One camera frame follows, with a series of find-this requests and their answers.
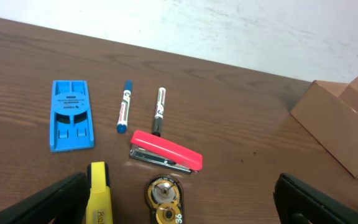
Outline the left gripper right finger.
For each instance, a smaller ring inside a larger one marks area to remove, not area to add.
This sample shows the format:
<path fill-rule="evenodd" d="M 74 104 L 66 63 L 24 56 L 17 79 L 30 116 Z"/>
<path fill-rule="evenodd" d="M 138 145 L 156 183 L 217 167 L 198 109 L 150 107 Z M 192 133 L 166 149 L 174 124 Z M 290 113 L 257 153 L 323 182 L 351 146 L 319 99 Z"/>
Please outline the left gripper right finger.
<path fill-rule="evenodd" d="M 300 179 L 281 173 L 273 192 L 281 223 L 358 224 L 358 213 Z"/>

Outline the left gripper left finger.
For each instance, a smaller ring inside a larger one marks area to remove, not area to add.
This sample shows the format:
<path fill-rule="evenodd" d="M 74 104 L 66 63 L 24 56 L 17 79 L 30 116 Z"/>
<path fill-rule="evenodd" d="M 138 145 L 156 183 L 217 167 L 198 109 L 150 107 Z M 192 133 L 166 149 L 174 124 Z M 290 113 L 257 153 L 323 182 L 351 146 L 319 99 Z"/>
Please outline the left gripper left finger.
<path fill-rule="evenodd" d="M 0 224 L 81 223 L 89 197 L 88 178 L 77 172 L 0 211 Z"/>

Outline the blue plastic whiteboard eraser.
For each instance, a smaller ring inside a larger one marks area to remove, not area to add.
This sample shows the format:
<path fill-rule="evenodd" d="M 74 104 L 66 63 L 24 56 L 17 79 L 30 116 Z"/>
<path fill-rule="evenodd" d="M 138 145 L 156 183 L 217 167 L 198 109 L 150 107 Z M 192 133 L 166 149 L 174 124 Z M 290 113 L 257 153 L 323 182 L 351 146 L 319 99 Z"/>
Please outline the blue plastic whiteboard eraser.
<path fill-rule="evenodd" d="M 94 147 L 93 119 L 87 81 L 53 81 L 49 145 L 51 152 Z"/>

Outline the cardboard box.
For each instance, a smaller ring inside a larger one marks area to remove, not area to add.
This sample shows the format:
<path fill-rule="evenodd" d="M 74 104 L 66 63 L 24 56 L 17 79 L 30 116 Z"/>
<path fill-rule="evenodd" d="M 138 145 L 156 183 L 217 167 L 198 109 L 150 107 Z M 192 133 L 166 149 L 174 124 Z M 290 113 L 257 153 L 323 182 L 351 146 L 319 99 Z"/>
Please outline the cardboard box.
<path fill-rule="evenodd" d="M 350 83 L 315 80 L 290 113 L 358 178 L 358 77 Z"/>

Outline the correction tape dispenser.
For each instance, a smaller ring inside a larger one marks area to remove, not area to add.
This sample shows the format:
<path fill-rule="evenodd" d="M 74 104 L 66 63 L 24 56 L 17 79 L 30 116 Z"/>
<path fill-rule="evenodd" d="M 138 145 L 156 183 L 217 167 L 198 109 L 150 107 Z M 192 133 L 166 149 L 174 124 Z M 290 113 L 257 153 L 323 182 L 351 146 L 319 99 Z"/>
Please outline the correction tape dispenser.
<path fill-rule="evenodd" d="M 184 190 L 176 178 L 167 174 L 152 177 L 145 186 L 145 202 L 151 224 L 184 224 Z"/>

